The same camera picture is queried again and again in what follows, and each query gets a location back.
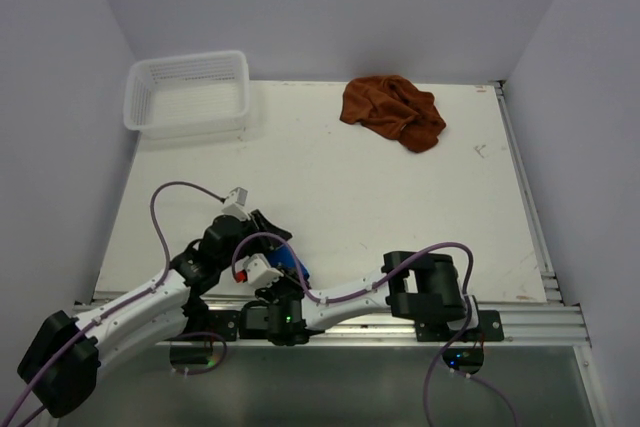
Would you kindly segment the blue towel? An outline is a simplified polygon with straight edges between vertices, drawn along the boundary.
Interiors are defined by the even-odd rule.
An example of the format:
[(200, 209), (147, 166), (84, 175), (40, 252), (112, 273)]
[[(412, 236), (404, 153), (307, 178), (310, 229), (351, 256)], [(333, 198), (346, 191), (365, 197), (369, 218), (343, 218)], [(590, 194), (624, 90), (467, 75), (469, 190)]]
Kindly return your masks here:
[(274, 250), (265, 254), (266, 260), (271, 267), (278, 268), (299, 277), (298, 271), (302, 272), (305, 282), (309, 280), (310, 274), (301, 260), (297, 260), (287, 245), (280, 245)]

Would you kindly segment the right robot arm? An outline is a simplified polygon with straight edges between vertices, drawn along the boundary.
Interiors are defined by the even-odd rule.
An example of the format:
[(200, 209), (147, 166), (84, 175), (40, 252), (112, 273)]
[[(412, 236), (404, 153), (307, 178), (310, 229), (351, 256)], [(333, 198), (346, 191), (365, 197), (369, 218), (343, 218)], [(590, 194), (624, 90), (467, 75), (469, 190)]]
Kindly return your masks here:
[(354, 281), (312, 289), (300, 264), (273, 267), (262, 256), (252, 257), (242, 273), (256, 299), (240, 311), (238, 336), (301, 345), (343, 321), (386, 311), (413, 322), (420, 340), (424, 330), (445, 341), (468, 339), (480, 329), (477, 302), (451, 256), (394, 251), (383, 260)]

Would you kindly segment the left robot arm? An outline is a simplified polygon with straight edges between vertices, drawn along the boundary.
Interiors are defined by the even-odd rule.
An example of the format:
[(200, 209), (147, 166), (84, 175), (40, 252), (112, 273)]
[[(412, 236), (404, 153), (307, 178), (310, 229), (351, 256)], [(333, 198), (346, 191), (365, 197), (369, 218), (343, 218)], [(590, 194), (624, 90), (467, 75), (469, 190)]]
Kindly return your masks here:
[(123, 354), (125, 341), (156, 324), (158, 317), (173, 313), (174, 335), (201, 337), (208, 326), (207, 314), (199, 309), (202, 295), (241, 256), (269, 254), (278, 239), (291, 237), (258, 210), (245, 219), (223, 214), (140, 287), (83, 314), (59, 310), (49, 315), (17, 368), (27, 393), (60, 418), (91, 395), (108, 356)]

